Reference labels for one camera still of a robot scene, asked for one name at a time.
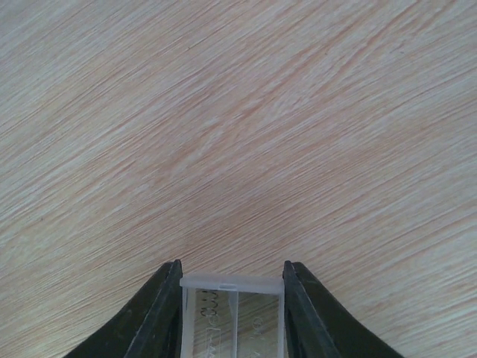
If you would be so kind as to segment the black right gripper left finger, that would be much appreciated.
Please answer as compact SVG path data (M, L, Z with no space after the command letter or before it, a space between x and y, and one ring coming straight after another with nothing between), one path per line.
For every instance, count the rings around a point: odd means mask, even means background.
M163 263L140 290L67 357L179 357L183 276L179 260Z

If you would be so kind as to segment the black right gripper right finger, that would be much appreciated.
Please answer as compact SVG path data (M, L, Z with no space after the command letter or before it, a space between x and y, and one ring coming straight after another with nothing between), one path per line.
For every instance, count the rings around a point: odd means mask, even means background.
M353 317L303 263L286 261L282 278L289 357L402 357Z

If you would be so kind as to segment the clear plastic battery box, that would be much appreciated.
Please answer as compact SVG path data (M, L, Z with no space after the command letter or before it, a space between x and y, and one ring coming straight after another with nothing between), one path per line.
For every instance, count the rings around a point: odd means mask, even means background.
M279 277L188 274L181 357L284 357L285 288Z

